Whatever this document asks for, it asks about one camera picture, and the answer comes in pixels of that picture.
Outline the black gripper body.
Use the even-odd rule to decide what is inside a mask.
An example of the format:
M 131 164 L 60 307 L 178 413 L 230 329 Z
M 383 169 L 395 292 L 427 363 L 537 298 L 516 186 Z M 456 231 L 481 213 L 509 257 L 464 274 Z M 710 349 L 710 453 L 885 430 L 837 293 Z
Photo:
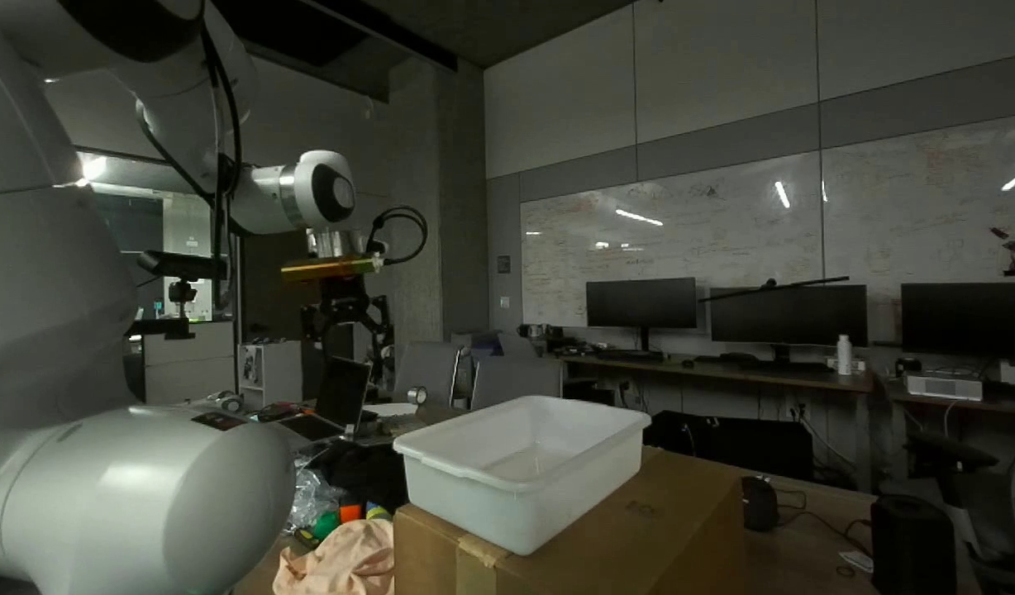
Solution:
M 321 280 L 316 300 L 300 311 L 300 329 L 316 346 L 327 349 L 327 337 L 338 327 L 364 327 L 371 337 L 373 379 L 389 378 L 393 353 L 393 316 L 383 293 L 371 293 L 364 280 Z

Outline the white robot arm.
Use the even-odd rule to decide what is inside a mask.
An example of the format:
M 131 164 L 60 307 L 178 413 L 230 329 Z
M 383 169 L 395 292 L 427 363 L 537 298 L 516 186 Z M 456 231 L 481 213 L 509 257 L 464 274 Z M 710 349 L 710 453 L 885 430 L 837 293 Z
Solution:
M 248 234 L 354 208 L 329 148 L 240 159 L 248 53 L 213 0 L 0 0 L 0 579 L 37 595 L 225 595 L 278 540 L 279 430 L 111 397 L 140 311 L 47 90 L 104 72 Z

